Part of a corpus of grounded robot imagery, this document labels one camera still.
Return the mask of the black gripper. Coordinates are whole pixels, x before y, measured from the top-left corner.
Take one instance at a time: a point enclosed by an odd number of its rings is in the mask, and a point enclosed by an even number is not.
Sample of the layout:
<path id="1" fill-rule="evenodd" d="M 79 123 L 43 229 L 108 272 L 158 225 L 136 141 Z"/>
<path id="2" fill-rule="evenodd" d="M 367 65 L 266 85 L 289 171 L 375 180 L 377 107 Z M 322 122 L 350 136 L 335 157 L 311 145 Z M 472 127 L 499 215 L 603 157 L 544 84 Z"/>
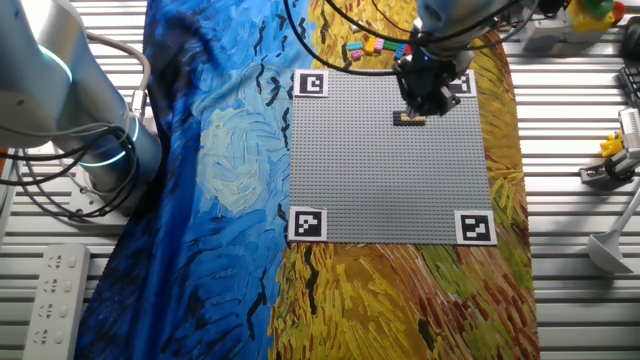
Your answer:
<path id="1" fill-rule="evenodd" d="M 452 61 L 431 59 L 424 53 L 403 56 L 398 61 L 398 86 L 410 116 L 440 114 L 438 87 L 458 78 Z"/>

